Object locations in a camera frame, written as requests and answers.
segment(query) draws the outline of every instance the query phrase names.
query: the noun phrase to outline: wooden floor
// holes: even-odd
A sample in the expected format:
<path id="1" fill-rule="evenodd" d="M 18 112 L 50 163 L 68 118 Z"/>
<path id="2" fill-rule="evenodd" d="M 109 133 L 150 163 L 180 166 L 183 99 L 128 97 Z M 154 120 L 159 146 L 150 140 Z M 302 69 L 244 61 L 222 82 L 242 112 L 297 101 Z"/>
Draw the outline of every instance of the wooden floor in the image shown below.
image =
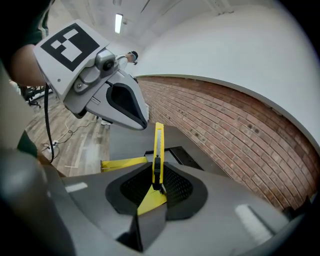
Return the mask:
<path id="1" fill-rule="evenodd" d="M 36 147 L 42 151 L 49 160 L 49 153 L 43 144 L 49 143 L 46 123 L 44 98 L 38 100 L 41 108 L 32 106 L 34 110 L 34 119 L 25 129 L 30 139 Z M 85 174 L 95 174 L 100 172 L 100 161 L 109 160 L 109 126 L 101 125 L 96 116 L 87 113 L 82 119 L 77 119 L 69 110 L 51 93 L 48 101 L 48 114 L 50 122 L 51 137 L 58 140 L 66 131 L 66 125 L 72 131 L 75 131 L 70 139 L 71 133 L 67 133 L 59 140 L 58 149 L 55 147 L 56 158 L 52 164 L 66 176 L 78 176 Z"/>

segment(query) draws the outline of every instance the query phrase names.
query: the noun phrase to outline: white wall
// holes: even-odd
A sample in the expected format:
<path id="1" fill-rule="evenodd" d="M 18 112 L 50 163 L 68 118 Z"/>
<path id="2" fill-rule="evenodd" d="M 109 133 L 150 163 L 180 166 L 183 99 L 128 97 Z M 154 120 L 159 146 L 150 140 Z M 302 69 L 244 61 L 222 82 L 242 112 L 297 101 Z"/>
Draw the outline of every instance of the white wall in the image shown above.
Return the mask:
<path id="1" fill-rule="evenodd" d="M 246 6 L 197 16 L 163 34 L 136 67 L 136 76 L 191 77 L 252 95 L 291 120 L 320 153 L 320 66 L 280 10 Z"/>
<path id="2" fill-rule="evenodd" d="M 138 61 L 140 60 L 140 57 L 144 51 L 142 47 L 121 37 L 114 41 L 111 41 L 110 44 L 107 46 L 107 49 L 115 55 L 126 54 L 131 51 L 136 51 L 139 55 Z M 138 66 L 139 64 L 134 65 L 133 63 L 128 63 L 125 68 L 125 72 L 133 76 Z"/>
<path id="3" fill-rule="evenodd" d="M 88 11 L 86 9 L 86 5 L 84 2 L 77 3 L 77 12 L 81 17 L 81 20 L 86 23 L 88 26 L 92 27 L 96 30 L 100 35 L 106 38 L 110 44 L 107 46 L 107 49 L 113 52 L 115 55 L 126 54 L 131 51 L 136 51 L 140 55 L 142 54 L 144 48 L 141 46 L 131 42 L 127 38 L 123 38 L 115 33 L 114 27 L 110 25 L 107 26 L 94 26 L 92 20 L 88 15 Z M 62 4 L 61 0 L 56 0 L 54 2 L 54 6 L 52 6 L 49 11 L 48 17 L 48 30 L 49 34 L 55 33 L 61 29 L 65 24 L 74 21 L 75 19 L 71 16 L 70 12 L 65 8 Z M 132 63 L 128 63 L 125 68 L 125 71 L 132 75 L 133 71 L 136 69 L 137 65 L 133 65 Z"/>

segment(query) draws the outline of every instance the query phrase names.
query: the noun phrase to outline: black mesh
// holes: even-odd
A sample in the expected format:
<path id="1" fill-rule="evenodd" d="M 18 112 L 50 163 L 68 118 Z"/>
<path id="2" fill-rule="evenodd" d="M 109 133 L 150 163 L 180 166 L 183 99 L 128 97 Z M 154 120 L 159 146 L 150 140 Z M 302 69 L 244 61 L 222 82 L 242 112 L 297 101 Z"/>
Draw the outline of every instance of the black mesh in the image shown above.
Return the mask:
<path id="1" fill-rule="evenodd" d="M 151 184 L 152 163 L 148 162 L 112 181 L 105 196 L 119 214 L 134 216 Z"/>
<path id="2" fill-rule="evenodd" d="M 163 185 L 166 191 L 168 221 L 192 217 L 208 198 L 207 188 L 200 179 L 167 162 L 164 163 Z"/>
<path id="3" fill-rule="evenodd" d="M 193 186 L 189 180 L 166 166 L 164 167 L 163 184 L 166 190 L 168 208 L 186 200 L 193 192 Z"/>
<path id="4" fill-rule="evenodd" d="M 151 183 L 150 168 L 147 168 L 121 184 L 121 193 L 137 207 L 145 198 Z"/>
<path id="5" fill-rule="evenodd" d="M 154 158 L 154 169 L 160 170 L 161 167 L 161 158 L 156 157 Z"/>

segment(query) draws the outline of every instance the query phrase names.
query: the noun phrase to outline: yellow tape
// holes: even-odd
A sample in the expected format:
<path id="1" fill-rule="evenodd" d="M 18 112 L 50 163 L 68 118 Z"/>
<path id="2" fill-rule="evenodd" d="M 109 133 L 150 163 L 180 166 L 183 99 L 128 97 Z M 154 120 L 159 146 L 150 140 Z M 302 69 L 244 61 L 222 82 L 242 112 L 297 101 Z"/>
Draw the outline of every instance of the yellow tape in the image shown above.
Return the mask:
<path id="1" fill-rule="evenodd" d="M 164 194 L 161 194 L 159 190 L 154 190 L 151 185 L 148 193 L 138 207 L 137 214 L 138 216 L 145 214 L 154 208 L 163 205 L 165 202 L 167 202 L 167 197 Z"/>
<path id="2" fill-rule="evenodd" d="M 148 160 L 145 156 L 122 160 L 101 161 L 101 172 L 110 172 L 143 163 L 148 163 Z"/>
<path id="3" fill-rule="evenodd" d="M 152 163 L 152 183 L 155 183 L 155 158 L 157 157 L 157 154 L 161 160 L 159 183 L 162 184 L 164 180 L 165 132 L 164 132 L 164 125 L 159 122 L 155 124 L 153 163 Z"/>

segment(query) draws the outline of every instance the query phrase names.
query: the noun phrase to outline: person's arm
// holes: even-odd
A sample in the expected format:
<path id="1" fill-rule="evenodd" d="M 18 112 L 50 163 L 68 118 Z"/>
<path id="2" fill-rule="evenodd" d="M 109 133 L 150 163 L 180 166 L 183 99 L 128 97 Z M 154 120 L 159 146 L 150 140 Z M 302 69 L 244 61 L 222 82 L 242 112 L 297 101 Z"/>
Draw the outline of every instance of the person's arm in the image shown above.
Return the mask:
<path id="1" fill-rule="evenodd" d="M 42 0 L 34 4 L 29 2 L 12 3 L 15 15 L 20 22 L 4 24 L 3 44 L 0 47 L 0 59 L 11 80 L 21 86 L 40 87 L 46 85 L 33 49 L 48 35 L 49 9 L 54 0 Z"/>
<path id="2" fill-rule="evenodd" d="M 11 57 L 8 73 L 11 79 L 20 86 L 40 87 L 46 85 L 46 80 L 33 52 L 34 47 L 33 44 L 27 44 L 18 49 Z"/>

